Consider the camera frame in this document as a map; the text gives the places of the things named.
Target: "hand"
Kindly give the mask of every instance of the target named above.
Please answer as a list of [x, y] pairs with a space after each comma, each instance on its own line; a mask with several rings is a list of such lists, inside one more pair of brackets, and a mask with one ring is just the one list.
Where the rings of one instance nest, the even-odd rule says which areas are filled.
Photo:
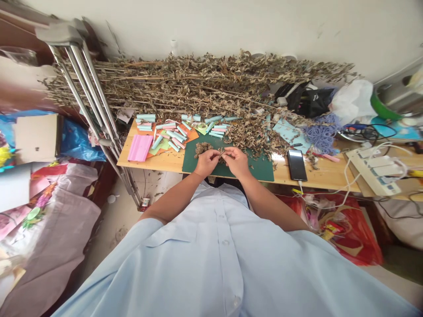
[[200, 175], [203, 179], [209, 176], [219, 161], [219, 155], [220, 152], [218, 150], [207, 150], [200, 154], [194, 173]]
[[248, 168], [248, 157], [237, 147], [226, 147], [222, 158], [226, 161], [226, 166], [237, 179], [251, 176]]

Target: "light blue shirt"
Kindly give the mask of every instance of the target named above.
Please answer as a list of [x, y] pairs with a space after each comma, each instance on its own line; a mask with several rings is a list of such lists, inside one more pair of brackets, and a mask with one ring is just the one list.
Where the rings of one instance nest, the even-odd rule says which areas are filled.
[[307, 231], [284, 232], [236, 188], [201, 184], [172, 222], [139, 221], [58, 316], [418, 316]]

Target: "orange paper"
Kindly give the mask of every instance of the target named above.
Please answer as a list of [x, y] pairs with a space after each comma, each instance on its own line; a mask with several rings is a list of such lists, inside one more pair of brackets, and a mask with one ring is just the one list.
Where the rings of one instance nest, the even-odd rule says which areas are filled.
[[[192, 140], [195, 140], [195, 139], [197, 139], [198, 138], [198, 133], [197, 133], [197, 131], [195, 130], [195, 129], [192, 129], [192, 130], [188, 130], [183, 124], [179, 124], [178, 125], [182, 130], [184, 130], [184, 132], [187, 134], [187, 136], [188, 136], [188, 140], [186, 141], [186, 142], [184, 142], [184, 144], [186, 144], [187, 142], [190, 142], [190, 141], [192, 141]], [[154, 129], [155, 129], [155, 127], [156, 127], [156, 123], [153, 123], [152, 124], [152, 126], [151, 126], [151, 129], [153, 130], [153, 131], [137, 131], [137, 134], [139, 134], [139, 135], [153, 135], [154, 134]], [[160, 153], [163, 153], [163, 152], [166, 152], [166, 151], [175, 151], [173, 148], [170, 148], [170, 149], [167, 149], [167, 150], [165, 150], [165, 149], [160, 149], [160, 150], [158, 150], [158, 152], [157, 152], [157, 154], [156, 155], [158, 155], [158, 154], [160, 154]], [[153, 154], [151, 154], [151, 153], [147, 153], [147, 159], [148, 158], [150, 158], [150, 157], [152, 157], [152, 156], [154, 156]]]

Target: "green cutting mat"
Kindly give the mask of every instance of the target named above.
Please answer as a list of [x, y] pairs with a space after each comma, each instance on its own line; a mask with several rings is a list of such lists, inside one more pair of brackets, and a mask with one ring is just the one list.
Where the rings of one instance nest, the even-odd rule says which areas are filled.
[[[217, 138], [211, 135], [202, 135], [199, 133], [200, 137], [195, 139], [191, 142], [186, 144], [185, 149], [185, 157], [184, 157], [184, 165], [182, 166], [182, 172], [185, 173], [192, 173], [196, 166], [198, 159], [195, 159], [195, 149], [196, 144], [199, 142], [208, 142], [210, 143], [214, 149], [219, 149], [220, 147], [229, 147], [232, 144], [226, 144], [223, 142], [223, 139]], [[259, 181], [274, 181], [275, 178], [273, 177], [273, 165], [272, 162], [269, 161], [267, 156], [263, 154], [257, 159], [257, 161], [253, 160], [250, 155], [251, 151], [247, 150], [248, 156], [248, 165], [252, 165], [254, 169], [250, 168], [251, 174], [258, 179]], [[229, 167], [226, 164], [218, 163], [214, 171], [212, 172], [214, 176], [221, 176], [221, 177], [235, 177], [229, 170]]]

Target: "smartphone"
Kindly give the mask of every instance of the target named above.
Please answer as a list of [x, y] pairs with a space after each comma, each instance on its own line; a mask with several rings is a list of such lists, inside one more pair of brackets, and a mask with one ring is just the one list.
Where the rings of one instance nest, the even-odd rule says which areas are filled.
[[288, 150], [289, 173], [293, 181], [307, 181], [303, 153], [299, 150]]

